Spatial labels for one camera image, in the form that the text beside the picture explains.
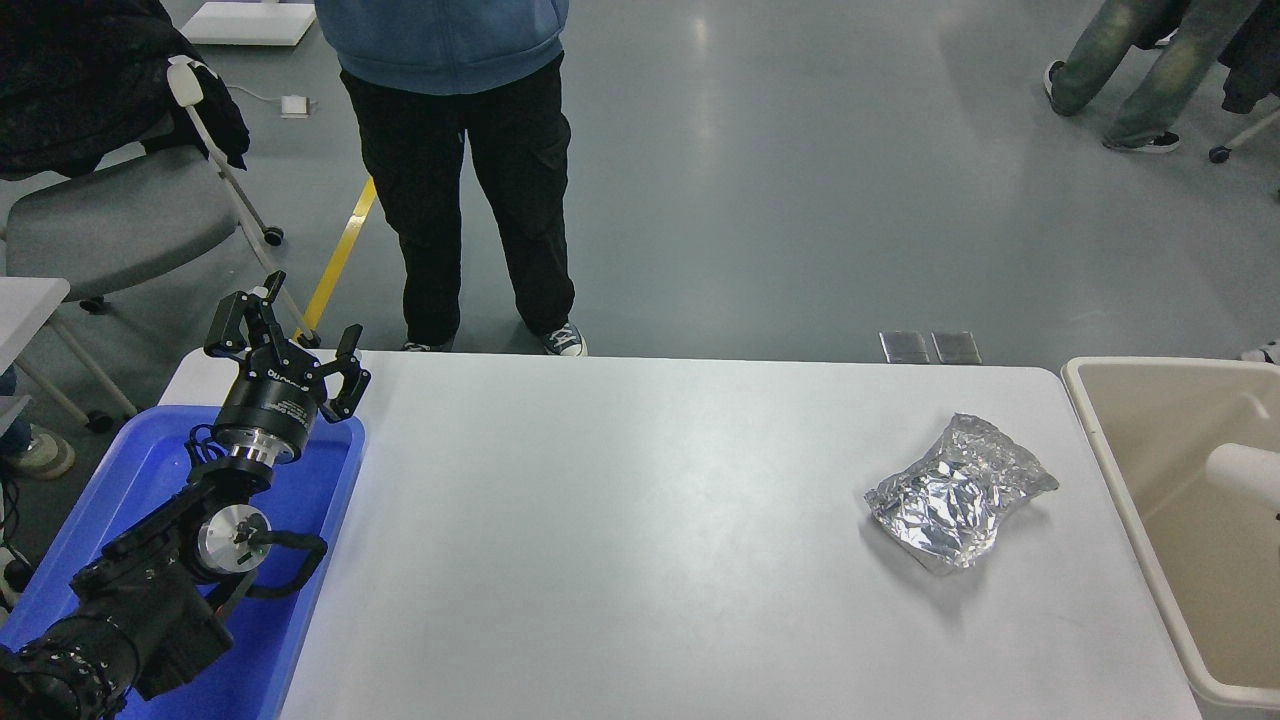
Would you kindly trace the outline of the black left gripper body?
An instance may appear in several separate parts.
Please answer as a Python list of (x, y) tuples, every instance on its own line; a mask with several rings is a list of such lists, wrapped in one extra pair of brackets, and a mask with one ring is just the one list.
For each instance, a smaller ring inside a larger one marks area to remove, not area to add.
[(319, 365), (303, 350), (288, 350), (282, 359), (271, 350), (250, 351), (214, 421), (215, 441), (228, 447), (256, 432), (303, 448), (323, 401), (314, 388)]

